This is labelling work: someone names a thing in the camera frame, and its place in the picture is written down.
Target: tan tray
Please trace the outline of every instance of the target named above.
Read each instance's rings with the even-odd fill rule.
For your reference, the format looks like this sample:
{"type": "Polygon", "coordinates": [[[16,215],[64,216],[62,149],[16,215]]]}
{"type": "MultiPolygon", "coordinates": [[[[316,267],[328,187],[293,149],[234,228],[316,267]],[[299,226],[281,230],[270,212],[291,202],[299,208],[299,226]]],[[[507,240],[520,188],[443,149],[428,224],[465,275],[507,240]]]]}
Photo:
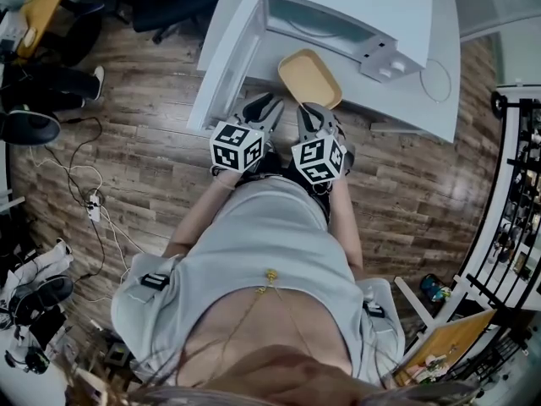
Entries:
{"type": "Polygon", "coordinates": [[[342,89],[316,52],[303,49],[284,58],[278,74],[299,104],[315,102],[332,109],[342,100],[342,89]]]}

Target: white desk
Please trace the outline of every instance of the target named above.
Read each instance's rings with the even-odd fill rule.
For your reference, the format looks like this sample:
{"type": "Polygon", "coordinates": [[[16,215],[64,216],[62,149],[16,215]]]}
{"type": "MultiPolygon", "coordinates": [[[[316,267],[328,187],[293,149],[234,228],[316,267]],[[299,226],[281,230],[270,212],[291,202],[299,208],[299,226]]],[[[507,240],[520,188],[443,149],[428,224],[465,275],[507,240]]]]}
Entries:
{"type": "MultiPolygon", "coordinates": [[[[242,0],[220,0],[199,58],[198,70],[206,71],[220,43],[229,20],[242,0]]],[[[419,74],[381,84],[358,71],[358,63],[305,41],[267,31],[248,77],[264,82],[280,83],[278,64],[286,56],[302,48],[315,50],[325,61],[340,84],[343,100],[394,118],[392,123],[373,123],[373,131],[430,133],[442,140],[455,138],[460,91],[460,38],[455,0],[434,0],[430,58],[441,62],[451,76],[451,94],[442,103],[430,99],[421,86],[419,74]]],[[[436,98],[449,90],[445,72],[437,63],[429,62],[425,84],[436,98]]]]}

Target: shoe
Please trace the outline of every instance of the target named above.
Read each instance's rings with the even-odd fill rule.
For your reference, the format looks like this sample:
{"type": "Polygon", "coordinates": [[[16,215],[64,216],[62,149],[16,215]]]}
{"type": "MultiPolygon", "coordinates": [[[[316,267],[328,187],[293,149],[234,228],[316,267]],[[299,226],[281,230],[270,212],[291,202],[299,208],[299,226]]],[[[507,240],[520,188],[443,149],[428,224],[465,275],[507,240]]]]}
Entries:
{"type": "Polygon", "coordinates": [[[96,69],[94,69],[94,76],[100,82],[100,87],[98,88],[98,94],[94,98],[94,101],[95,101],[101,95],[101,87],[103,86],[103,80],[105,79],[105,69],[103,68],[103,66],[98,66],[96,69]]]}
{"type": "Polygon", "coordinates": [[[57,244],[60,244],[60,243],[64,244],[66,255],[70,255],[73,253],[73,251],[71,250],[71,247],[68,244],[66,244],[66,241],[64,239],[57,238],[57,244]]]}

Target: black cable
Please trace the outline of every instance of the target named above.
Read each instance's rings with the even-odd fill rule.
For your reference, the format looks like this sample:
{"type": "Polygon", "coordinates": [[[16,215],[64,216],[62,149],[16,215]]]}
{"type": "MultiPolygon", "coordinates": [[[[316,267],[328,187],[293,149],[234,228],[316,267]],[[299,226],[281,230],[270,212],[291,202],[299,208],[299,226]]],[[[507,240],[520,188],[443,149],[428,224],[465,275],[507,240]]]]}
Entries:
{"type": "MultiPolygon", "coordinates": [[[[60,160],[58,159],[58,157],[55,155],[55,153],[50,149],[48,148],[47,146],[45,146],[45,150],[48,151],[52,157],[54,158],[54,160],[56,162],[58,162],[58,164],[60,164],[61,166],[63,166],[63,164],[60,162],[60,160]]],[[[77,188],[77,191],[79,192],[79,195],[81,197],[81,200],[82,201],[79,201],[77,200],[77,198],[75,197],[74,195],[74,192],[71,190],[71,186],[69,186],[69,193],[71,194],[71,196],[74,198],[74,200],[77,202],[77,204],[79,206],[82,206],[84,208],[86,208],[86,204],[85,204],[85,198],[83,197],[82,193],[81,193],[81,190],[80,190],[80,187],[77,185],[77,182],[74,181],[74,179],[71,177],[71,175],[68,173],[68,170],[66,170],[65,168],[63,168],[63,171],[67,174],[68,176],[68,179],[73,182],[73,184],[75,185],[75,187],[77,188]]]]}
{"type": "MultiPolygon", "coordinates": [[[[85,213],[86,213],[86,208],[87,207],[90,207],[92,206],[85,198],[85,195],[83,195],[83,192],[81,191],[80,187],[77,185],[77,182],[74,181],[74,179],[71,177],[71,169],[72,169],[72,166],[73,166],[73,162],[74,162],[74,158],[75,158],[75,155],[77,154],[77,152],[79,151],[79,149],[81,148],[81,146],[83,145],[86,145],[88,143],[91,143],[92,141],[96,141],[98,138],[100,138],[101,134],[103,133],[103,128],[101,126],[101,122],[98,120],[98,118],[86,118],[86,119],[82,119],[82,118],[73,118],[73,119],[70,119],[66,122],[63,122],[63,123],[81,123],[81,122],[84,122],[86,120],[95,120],[97,123],[98,123],[98,126],[100,127],[100,132],[98,133],[97,136],[95,136],[94,138],[90,139],[90,140],[87,140],[83,143],[81,143],[80,145],[77,146],[77,148],[74,150],[74,153],[72,154],[71,156],[71,159],[69,160],[69,167],[66,168],[61,162],[60,160],[57,158],[57,156],[55,155],[55,153],[49,149],[47,146],[45,146],[46,150],[51,153],[52,157],[55,159],[56,162],[58,162],[59,165],[63,166],[63,171],[67,174],[68,176],[68,188],[69,188],[69,193],[71,194],[71,196],[74,198],[75,202],[77,202],[77,204],[81,207],[84,207],[85,209],[85,213]],[[74,192],[72,191],[72,188],[71,188],[71,183],[73,183],[75,185],[75,188],[77,188],[77,192],[79,193],[79,196],[81,198],[82,201],[79,201],[77,200],[77,198],[75,197],[75,194],[74,192]]],[[[100,238],[100,234],[98,233],[98,230],[96,228],[96,225],[94,224],[94,222],[90,219],[90,224],[92,225],[92,228],[94,228],[94,232],[96,233],[96,237],[98,239],[98,241],[100,242],[100,247],[101,247],[101,264],[100,264],[100,267],[98,268],[98,270],[94,273],[87,273],[87,274],[84,274],[83,276],[79,277],[77,280],[75,280],[74,282],[74,286],[75,284],[77,284],[79,281],[83,281],[83,280],[86,280],[90,277],[95,277],[96,275],[99,275],[99,273],[101,272],[101,270],[103,269],[103,266],[105,264],[105,249],[103,247],[103,243],[101,242],[101,238],[100,238]]]]}
{"type": "Polygon", "coordinates": [[[100,206],[105,205],[105,196],[98,188],[90,188],[88,191],[86,191],[85,197],[83,198],[83,200],[90,200],[90,197],[89,197],[90,193],[93,193],[94,195],[98,196],[98,199],[100,200],[100,206]]]}
{"type": "MultiPolygon", "coordinates": [[[[98,118],[86,118],[86,119],[81,119],[81,118],[72,118],[70,120],[68,120],[66,123],[81,123],[81,122],[85,122],[87,120],[95,120],[97,123],[98,123],[98,126],[100,127],[100,132],[98,132],[98,135],[88,141],[85,141],[84,143],[81,143],[80,145],[78,145],[75,150],[74,150],[74,153],[72,154],[71,156],[71,159],[69,160],[69,167],[68,167],[68,188],[69,188],[69,192],[71,193],[71,195],[74,197],[74,193],[72,192],[71,190],[71,181],[73,181],[71,179],[71,169],[72,169],[72,166],[73,166],[73,163],[74,163],[74,158],[75,158],[75,155],[77,155],[77,152],[79,151],[79,149],[84,146],[84,145],[88,145],[89,143],[92,143],[93,141],[96,141],[98,140],[100,137],[101,137],[101,134],[103,133],[103,127],[101,126],[101,122],[98,118]]],[[[85,203],[85,198],[83,197],[83,195],[81,194],[81,191],[79,189],[79,187],[77,187],[77,190],[79,191],[79,194],[81,195],[81,198],[83,198],[83,202],[85,203]]]]}

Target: desk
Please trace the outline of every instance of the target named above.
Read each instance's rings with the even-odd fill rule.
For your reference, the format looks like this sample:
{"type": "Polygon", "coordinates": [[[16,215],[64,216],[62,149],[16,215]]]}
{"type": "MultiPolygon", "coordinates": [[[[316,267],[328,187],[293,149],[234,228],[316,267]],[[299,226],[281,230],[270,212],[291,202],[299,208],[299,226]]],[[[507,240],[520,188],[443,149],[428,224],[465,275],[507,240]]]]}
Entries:
{"type": "Polygon", "coordinates": [[[17,53],[21,58],[30,58],[40,44],[40,40],[51,22],[52,16],[57,10],[60,0],[26,0],[20,12],[26,17],[28,28],[36,29],[36,37],[29,47],[23,42],[17,48],[17,53]]]}
{"type": "MultiPolygon", "coordinates": [[[[230,19],[242,0],[220,0],[212,17],[205,44],[199,58],[198,70],[206,71],[218,48],[230,19]]],[[[255,80],[281,83],[278,64],[286,56],[301,48],[316,51],[325,61],[342,88],[343,101],[367,108],[378,115],[395,119],[393,123],[373,123],[374,131],[430,133],[453,142],[460,92],[460,36],[455,0],[434,0],[430,58],[445,66],[451,77],[449,98],[436,103],[421,86],[419,74],[410,74],[388,84],[381,84],[359,73],[358,63],[335,52],[305,41],[266,31],[248,77],[255,80]]],[[[425,84],[434,97],[445,97],[449,81],[445,72],[438,72],[437,63],[429,63],[425,84]]]]}
{"type": "Polygon", "coordinates": [[[423,344],[415,349],[415,355],[408,361],[402,361],[400,371],[395,376],[396,382],[401,386],[408,385],[410,375],[406,370],[414,366],[425,366],[425,360],[430,355],[435,357],[444,355],[446,357],[445,363],[452,367],[475,343],[495,313],[496,310],[486,310],[436,327],[430,336],[422,342],[423,344]]]}

